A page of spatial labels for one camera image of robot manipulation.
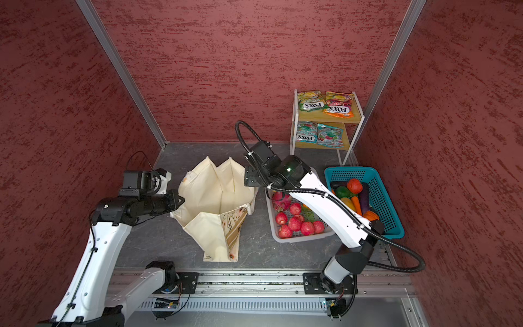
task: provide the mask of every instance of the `cream tote bag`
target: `cream tote bag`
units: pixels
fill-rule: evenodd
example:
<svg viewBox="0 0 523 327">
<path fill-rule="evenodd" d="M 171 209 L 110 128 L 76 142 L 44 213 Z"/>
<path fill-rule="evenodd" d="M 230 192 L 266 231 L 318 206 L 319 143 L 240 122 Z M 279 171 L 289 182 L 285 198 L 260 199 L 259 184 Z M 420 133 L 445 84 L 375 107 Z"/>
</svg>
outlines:
<svg viewBox="0 0 523 327">
<path fill-rule="evenodd" d="M 243 186 L 243 179 L 243 166 L 232 158 L 216 167 L 206 157 L 180 183 L 185 203 L 170 216 L 205 251 L 204 261 L 238 262 L 240 228 L 258 192 Z"/>
</svg>

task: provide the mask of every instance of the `mounting plate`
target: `mounting plate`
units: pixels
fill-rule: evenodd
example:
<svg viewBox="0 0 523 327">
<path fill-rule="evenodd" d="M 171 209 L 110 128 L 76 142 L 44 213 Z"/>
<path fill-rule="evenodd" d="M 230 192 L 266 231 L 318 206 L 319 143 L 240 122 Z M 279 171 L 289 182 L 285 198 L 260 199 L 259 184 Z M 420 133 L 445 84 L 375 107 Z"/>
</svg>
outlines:
<svg viewBox="0 0 523 327">
<path fill-rule="evenodd" d="M 343 279 L 342 285 L 344 286 L 345 294 L 352 294 L 353 292 L 353 279 L 347 275 Z M 327 294 L 322 287 L 322 282 L 320 279 L 320 273 L 303 273 L 303 288 L 305 294 Z"/>
<path fill-rule="evenodd" d="M 194 294 L 196 287 L 198 286 L 198 276 L 199 273 L 180 273 L 178 272 L 178 284 L 181 283 L 181 293 L 182 294 Z M 160 290 L 155 291 L 153 294 L 161 294 L 166 296 L 166 294 L 160 292 Z"/>
</svg>

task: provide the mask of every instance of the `fox's candy bag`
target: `fox's candy bag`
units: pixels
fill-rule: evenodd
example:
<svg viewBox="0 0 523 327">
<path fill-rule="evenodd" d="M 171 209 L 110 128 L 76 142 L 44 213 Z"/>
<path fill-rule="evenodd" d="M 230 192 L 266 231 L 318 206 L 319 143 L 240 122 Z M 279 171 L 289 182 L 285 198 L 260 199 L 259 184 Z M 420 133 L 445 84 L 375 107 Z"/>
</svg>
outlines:
<svg viewBox="0 0 523 327">
<path fill-rule="evenodd" d="M 298 121 L 296 141 L 316 143 L 318 137 L 318 124 L 310 121 Z"/>
<path fill-rule="evenodd" d="M 316 144 L 328 146 L 329 148 L 343 148 L 343 129 L 318 124 L 318 140 Z"/>
<path fill-rule="evenodd" d="M 328 108 L 327 102 L 320 91 L 298 93 L 298 108 L 301 111 L 314 111 Z"/>
<path fill-rule="evenodd" d="M 328 107 L 323 109 L 323 112 L 327 115 L 340 118 L 350 118 L 354 116 L 351 110 L 354 94 L 327 91 L 325 100 Z"/>
</svg>

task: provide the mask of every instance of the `gray marble floor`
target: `gray marble floor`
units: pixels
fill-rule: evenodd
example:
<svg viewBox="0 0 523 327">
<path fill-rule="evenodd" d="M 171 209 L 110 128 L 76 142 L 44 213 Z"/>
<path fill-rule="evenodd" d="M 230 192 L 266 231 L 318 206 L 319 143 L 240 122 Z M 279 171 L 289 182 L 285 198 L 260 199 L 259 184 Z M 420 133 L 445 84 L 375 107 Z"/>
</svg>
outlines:
<svg viewBox="0 0 523 327">
<path fill-rule="evenodd" d="M 286 144 L 274 144 L 281 158 L 289 154 Z M 239 143 L 171 143 L 156 167 L 173 175 L 170 188 L 178 188 L 185 174 L 206 156 L 216 165 L 232 157 L 246 165 Z M 325 182 L 323 171 L 338 166 L 336 151 L 297 149 L 296 155 L 314 167 Z M 278 243 L 272 238 L 263 190 L 258 192 L 255 211 L 247 216 L 240 234 L 237 263 L 203 261 L 203 250 L 169 215 L 158 216 L 132 229 L 118 257 L 119 267 L 144 267 L 153 260 L 171 260 L 178 268 L 323 268 L 341 245 L 336 235 L 299 243 Z"/>
</svg>

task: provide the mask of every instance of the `wooden shelf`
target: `wooden shelf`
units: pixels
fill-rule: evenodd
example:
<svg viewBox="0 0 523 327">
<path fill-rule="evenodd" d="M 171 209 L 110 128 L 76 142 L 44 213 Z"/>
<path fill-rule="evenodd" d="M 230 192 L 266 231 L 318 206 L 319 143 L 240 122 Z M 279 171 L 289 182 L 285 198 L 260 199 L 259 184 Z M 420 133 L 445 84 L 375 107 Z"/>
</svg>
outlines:
<svg viewBox="0 0 523 327">
<path fill-rule="evenodd" d="M 347 130 L 345 129 L 345 124 L 339 123 L 339 122 L 328 122 L 328 121 L 318 121 L 318 123 L 322 123 L 322 124 L 325 124 L 327 126 L 332 126 L 332 127 L 337 127 L 337 128 L 343 129 L 343 134 L 342 134 L 343 147 L 342 148 L 330 148 L 328 146 L 319 145 L 319 144 L 315 144 L 315 143 L 307 143 L 307 142 L 296 141 L 296 148 L 326 149 L 326 150 L 345 150 L 345 151 L 349 150 L 350 143 L 349 143 L 349 137 L 347 136 Z"/>
<path fill-rule="evenodd" d="M 298 110 L 298 120 L 299 121 L 314 121 L 314 122 L 341 122 L 341 123 L 349 123 L 349 124 L 358 124 L 361 121 L 361 115 L 358 110 L 358 105 L 356 104 L 356 101 L 353 99 L 350 111 L 354 114 L 354 116 L 350 118 L 340 118 L 340 117 L 334 117 L 331 115 L 327 115 L 323 112 L 323 110 L 315 110 L 315 111 L 301 111 Z"/>
</svg>

